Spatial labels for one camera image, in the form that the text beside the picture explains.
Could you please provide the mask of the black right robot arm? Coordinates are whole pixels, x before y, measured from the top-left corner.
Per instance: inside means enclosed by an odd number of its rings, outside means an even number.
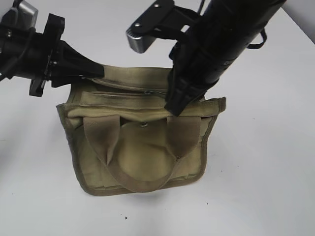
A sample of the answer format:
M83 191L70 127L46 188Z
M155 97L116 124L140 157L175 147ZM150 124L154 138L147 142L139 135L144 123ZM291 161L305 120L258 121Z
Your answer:
M213 87L226 69L284 4L283 0L212 0L204 14L186 31L188 40L178 41L171 53L165 109L179 116L185 107Z

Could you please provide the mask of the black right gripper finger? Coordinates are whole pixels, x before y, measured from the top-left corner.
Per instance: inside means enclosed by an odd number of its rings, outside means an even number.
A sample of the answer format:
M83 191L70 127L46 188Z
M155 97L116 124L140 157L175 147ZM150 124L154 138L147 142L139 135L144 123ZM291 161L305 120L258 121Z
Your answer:
M191 102L203 96L208 84L180 82L175 85L175 115L179 116Z
M184 77L177 76L175 70L171 70L167 78L165 109L169 112L182 112L187 106L186 92L189 82Z

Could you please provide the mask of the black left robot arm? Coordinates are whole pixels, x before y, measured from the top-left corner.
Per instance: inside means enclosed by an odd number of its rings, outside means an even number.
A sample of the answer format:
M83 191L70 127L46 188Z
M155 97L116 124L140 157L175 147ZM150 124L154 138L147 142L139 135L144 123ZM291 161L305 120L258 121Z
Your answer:
M102 78L104 67L83 56L61 36L65 28L63 17L49 14L45 29L36 32L16 27L0 26L0 78L14 76L30 79L29 95L41 97L45 83L53 88Z

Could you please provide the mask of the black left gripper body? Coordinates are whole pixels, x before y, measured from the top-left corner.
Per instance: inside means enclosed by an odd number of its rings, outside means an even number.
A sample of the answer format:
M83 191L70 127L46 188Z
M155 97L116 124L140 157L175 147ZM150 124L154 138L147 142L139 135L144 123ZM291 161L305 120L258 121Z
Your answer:
M71 84L72 48L61 40L64 28L64 17L49 14L43 33L35 34L27 55L31 69L30 96L42 96L47 81L53 88Z

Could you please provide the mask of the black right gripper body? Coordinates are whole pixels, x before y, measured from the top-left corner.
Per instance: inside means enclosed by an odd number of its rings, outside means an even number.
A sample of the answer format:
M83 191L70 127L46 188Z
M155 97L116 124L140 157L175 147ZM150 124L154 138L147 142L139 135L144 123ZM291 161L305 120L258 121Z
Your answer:
M186 31L187 40L177 42L171 53L177 76L189 83L213 87L242 51L239 14L204 14Z

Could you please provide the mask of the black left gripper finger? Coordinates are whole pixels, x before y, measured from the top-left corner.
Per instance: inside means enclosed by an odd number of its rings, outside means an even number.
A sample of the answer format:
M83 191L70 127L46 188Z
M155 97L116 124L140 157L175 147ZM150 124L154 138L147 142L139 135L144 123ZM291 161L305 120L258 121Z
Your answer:
M90 60L63 41L63 77L67 79L103 78L103 65Z

